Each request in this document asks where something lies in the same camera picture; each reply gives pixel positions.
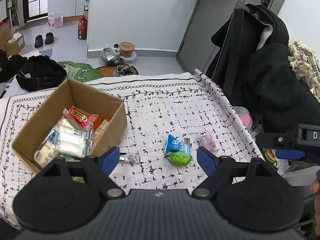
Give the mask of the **person's hand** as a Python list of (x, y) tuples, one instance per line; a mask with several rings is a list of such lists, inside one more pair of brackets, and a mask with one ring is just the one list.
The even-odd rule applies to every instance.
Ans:
[(315, 206), (315, 234), (316, 236), (320, 235), (320, 194), (319, 194), (319, 173), (320, 170), (316, 173), (316, 179), (311, 184), (311, 193), (315, 195), (314, 206)]

